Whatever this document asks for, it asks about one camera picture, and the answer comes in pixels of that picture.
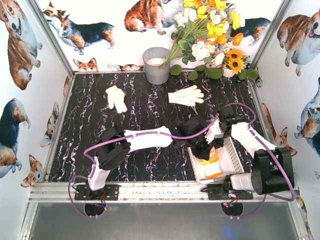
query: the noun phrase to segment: gray floor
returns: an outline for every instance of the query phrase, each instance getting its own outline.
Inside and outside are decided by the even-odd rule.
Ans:
[[[244,214],[258,203],[245,203]],[[108,204],[99,219],[80,216],[70,203],[40,203],[33,240],[296,240],[285,202],[270,202],[240,220],[219,203]]]

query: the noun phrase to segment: white glove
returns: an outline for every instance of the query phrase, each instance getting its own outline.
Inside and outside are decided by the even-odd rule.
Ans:
[[[108,103],[110,109],[116,109],[118,114],[126,112],[128,109],[125,105],[125,93],[117,86],[109,87],[105,90],[105,93],[108,94]]]
[[[195,106],[196,103],[202,104],[204,100],[204,94],[200,89],[197,89],[196,85],[191,87],[180,89],[176,92],[168,93],[169,103],[181,104],[186,106]]]

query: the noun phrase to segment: basket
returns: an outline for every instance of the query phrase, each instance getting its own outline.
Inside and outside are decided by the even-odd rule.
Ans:
[[[189,156],[191,159],[194,176],[198,184],[208,184],[214,182],[221,182],[225,179],[226,175],[242,174],[244,168],[240,162],[235,146],[231,140],[231,137],[224,139],[224,146],[219,148],[220,160],[219,167],[222,171],[222,175],[215,178],[206,178],[205,169],[194,158],[191,148],[188,148]]]

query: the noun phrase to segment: black marble table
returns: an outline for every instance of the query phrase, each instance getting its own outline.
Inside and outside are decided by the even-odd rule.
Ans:
[[[177,121],[187,121],[202,115],[213,119],[218,108],[227,103],[245,103],[255,110],[249,86],[235,78],[209,79],[199,75],[196,81],[181,76],[171,76],[163,85],[147,82],[143,72],[77,74],[63,120],[49,182],[68,182],[74,175],[88,176],[92,162],[83,156],[85,149],[114,125],[128,130],[147,130]],[[195,107],[168,103],[168,93],[197,85],[204,93],[204,103]],[[118,114],[110,110],[105,90],[116,85],[125,92],[128,111]],[[239,115],[252,119],[252,114],[242,106],[233,106]],[[257,120],[253,127],[263,136]],[[245,172],[250,171],[251,157],[233,140]],[[123,163],[109,174],[107,181],[192,181],[195,175],[188,150],[174,146],[148,148],[129,154]]]

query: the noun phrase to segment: white content in bucket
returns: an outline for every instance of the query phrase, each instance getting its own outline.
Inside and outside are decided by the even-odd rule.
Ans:
[[[151,58],[150,60],[148,60],[146,63],[151,65],[151,66],[161,66],[164,62],[165,62],[166,59],[164,58],[160,58],[160,57],[154,57],[154,58]]]

